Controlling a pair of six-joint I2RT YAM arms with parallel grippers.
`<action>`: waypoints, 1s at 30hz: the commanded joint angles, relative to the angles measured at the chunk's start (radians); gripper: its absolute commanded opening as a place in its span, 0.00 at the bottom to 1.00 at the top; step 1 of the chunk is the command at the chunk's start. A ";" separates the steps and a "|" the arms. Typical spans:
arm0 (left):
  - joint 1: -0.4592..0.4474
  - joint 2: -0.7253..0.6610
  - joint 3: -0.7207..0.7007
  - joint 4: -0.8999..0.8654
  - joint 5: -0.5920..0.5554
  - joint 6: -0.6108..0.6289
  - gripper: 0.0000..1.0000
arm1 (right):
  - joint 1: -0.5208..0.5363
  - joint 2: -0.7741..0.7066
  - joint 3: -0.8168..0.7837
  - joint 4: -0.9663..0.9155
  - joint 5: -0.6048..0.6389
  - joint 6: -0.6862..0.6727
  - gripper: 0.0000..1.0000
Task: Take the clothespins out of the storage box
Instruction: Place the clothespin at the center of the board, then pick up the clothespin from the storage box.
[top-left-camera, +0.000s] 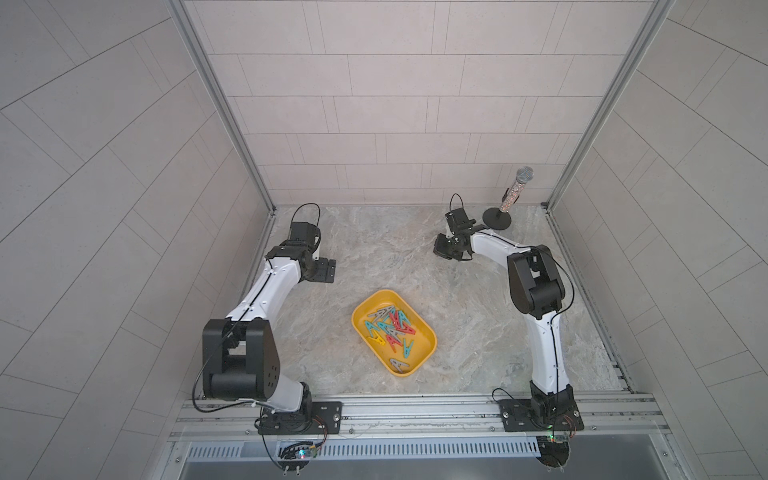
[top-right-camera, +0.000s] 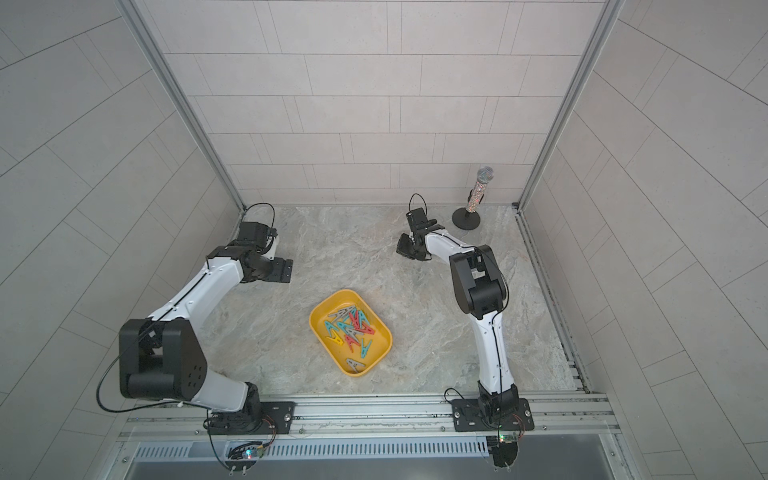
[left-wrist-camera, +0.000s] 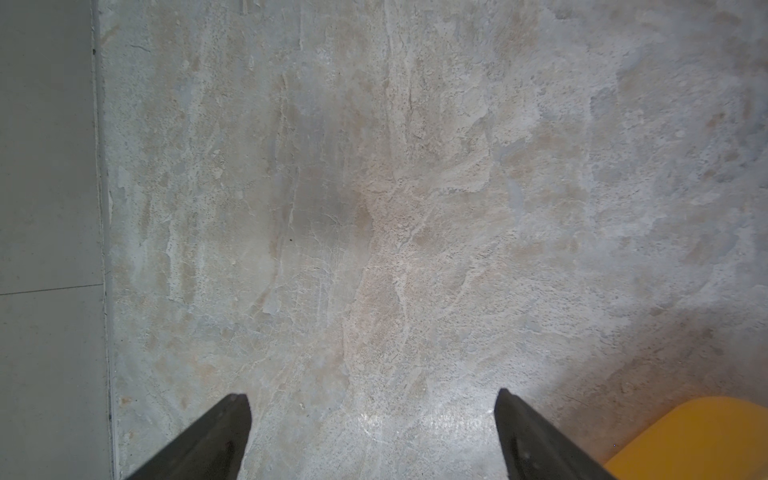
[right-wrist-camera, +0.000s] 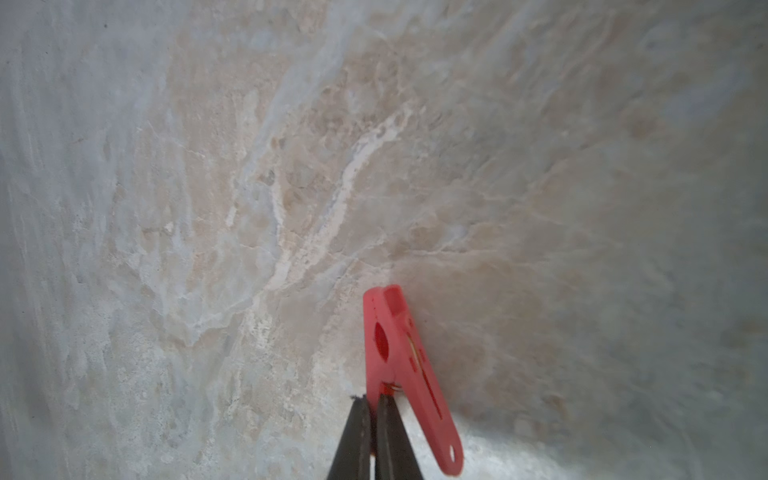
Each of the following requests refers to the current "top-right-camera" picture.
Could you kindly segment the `yellow plastic storage box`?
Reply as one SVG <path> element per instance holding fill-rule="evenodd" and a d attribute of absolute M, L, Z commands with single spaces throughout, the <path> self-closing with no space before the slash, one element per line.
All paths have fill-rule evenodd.
<path fill-rule="evenodd" d="M 376 333 L 369 335 L 357 332 L 352 323 L 354 319 L 370 324 Z M 346 342 L 344 346 L 328 339 L 325 321 L 335 323 L 341 330 L 341 337 Z M 350 289 L 339 290 L 318 304 L 310 313 L 309 325 L 337 367 L 351 377 L 368 373 L 392 347 L 389 328 L 362 297 Z M 352 372 L 345 362 L 347 358 L 364 363 L 366 369 L 362 373 Z"/>

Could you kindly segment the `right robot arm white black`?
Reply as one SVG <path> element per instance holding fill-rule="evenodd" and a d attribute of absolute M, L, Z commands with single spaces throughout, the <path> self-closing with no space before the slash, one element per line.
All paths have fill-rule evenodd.
<path fill-rule="evenodd" d="M 495 255 L 487 245 L 470 245 L 452 236 L 423 208 L 407 212 L 406 219 L 410 231 L 401 235 L 396 251 L 417 261 L 438 258 L 449 266 L 456 302 L 475 337 L 478 403 L 488 421 L 498 420 L 519 406 L 519 394 L 502 333 L 508 285 Z"/>

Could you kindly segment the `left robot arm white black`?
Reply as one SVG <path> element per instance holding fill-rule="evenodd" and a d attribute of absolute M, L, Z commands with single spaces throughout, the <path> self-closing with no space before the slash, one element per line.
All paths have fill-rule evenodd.
<path fill-rule="evenodd" d="M 260 410 L 257 388 L 212 370 L 197 338 L 227 293 L 241 283 L 288 283 L 293 261 L 275 255 L 277 230 L 240 224 L 237 237 L 214 248 L 181 291 L 119 332 L 119 386 L 126 398 L 185 402 L 214 412 Z"/>

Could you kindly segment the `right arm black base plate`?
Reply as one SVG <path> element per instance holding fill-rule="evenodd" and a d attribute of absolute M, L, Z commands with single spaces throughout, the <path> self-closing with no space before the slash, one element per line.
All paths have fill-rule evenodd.
<path fill-rule="evenodd" d="M 499 410 L 487 405 L 482 406 L 477 398 L 452 399 L 449 404 L 456 432 L 500 430 L 527 433 L 535 429 L 529 402 L 525 398 L 519 398 L 517 402 L 502 406 Z"/>

